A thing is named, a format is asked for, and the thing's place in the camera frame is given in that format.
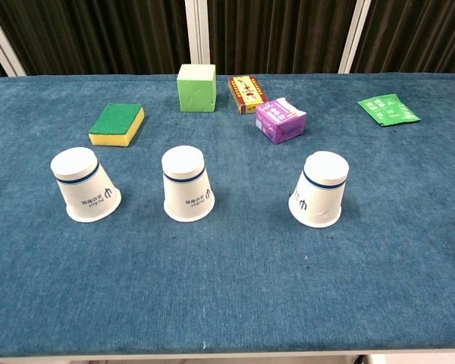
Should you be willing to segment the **blue tablecloth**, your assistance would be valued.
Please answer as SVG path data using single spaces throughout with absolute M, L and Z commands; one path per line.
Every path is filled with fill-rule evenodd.
M 226 77 L 212 113 L 183 113 L 173 75 L 0 78 L 0 356 L 455 349 L 455 74 L 261 75 L 307 113 L 271 143 Z M 358 104 L 396 94 L 420 121 Z M 93 145 L 110 103 L 141 104 L 128 147 Z M 164 210 L 162 156 L 193 146 L 210 213 Z M 121 192 L 73 220 L 50 167 L 94 151 Z M 289 210 L 307 157 L 342 156 L 337 222 Z

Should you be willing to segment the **white paper cup blue band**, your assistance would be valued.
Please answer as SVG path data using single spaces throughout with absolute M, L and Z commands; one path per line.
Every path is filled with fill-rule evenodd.
M 348 172 L 347 161 L 337 153 L 317 151 L 309 155 L 289 198 L 292 216 L 312 228 L 337 222 Z
M 73 220 L 98 221 L 120 205 L 120 190 L 91 149 L 66 149 L 52 159 L 50 167 L 66 203 L 67 214 Z
M 206 217 L 215 205 L 204 156 L 193 146 L 176 146 L 162 156 L 164 210 L 175 221 Z

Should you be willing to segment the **light green foam cube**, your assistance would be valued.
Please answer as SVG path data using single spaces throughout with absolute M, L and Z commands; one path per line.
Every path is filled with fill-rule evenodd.
M 177 75 L 180 110 L 213 112 L 216 101 L 214 64 L 182 64 Z

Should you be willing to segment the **green printed sachet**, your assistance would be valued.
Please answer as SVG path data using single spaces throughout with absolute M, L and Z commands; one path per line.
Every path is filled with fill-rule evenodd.
M 358 101 L 358 104 L 381 127 L 420 121 L 420 117 L 406 107 L 396 94 L 375 96 Z

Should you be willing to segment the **green and yellow sponge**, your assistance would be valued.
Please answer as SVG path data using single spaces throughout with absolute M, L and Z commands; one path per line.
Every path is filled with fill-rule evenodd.
M 89 130 L 93 145 L 128 147 L 145 117 L 141 104 L 110 103 Z

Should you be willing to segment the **purple tissue packet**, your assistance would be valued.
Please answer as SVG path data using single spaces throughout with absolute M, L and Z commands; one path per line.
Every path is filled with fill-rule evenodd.
M 274 144 L 279 144 L 304 132 L 306 112 L 285 98 L 270 100 L 256 107 L 256 126 Z

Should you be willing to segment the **white frame post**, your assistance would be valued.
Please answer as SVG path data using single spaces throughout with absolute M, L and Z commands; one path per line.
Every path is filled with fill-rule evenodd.
M 351 70 L 371 3 L 372 0 L 356 0 L 338 68 L 339 74 L 348 74 Z
M 190 61 L 210 64 L 209 14 L 207 0 L 185 0 Z
M 9 77 L 25 77 L 27 74 L 11 47 L 7 36 L 0 25 L 0 65 Z

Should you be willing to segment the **red and yellow carton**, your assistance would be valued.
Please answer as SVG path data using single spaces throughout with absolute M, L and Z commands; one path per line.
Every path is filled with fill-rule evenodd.
M 241 115 L 254 113 L 257 105 L 268 101 L 266 93 L 253 75 L 230 77 L 228 86 Z

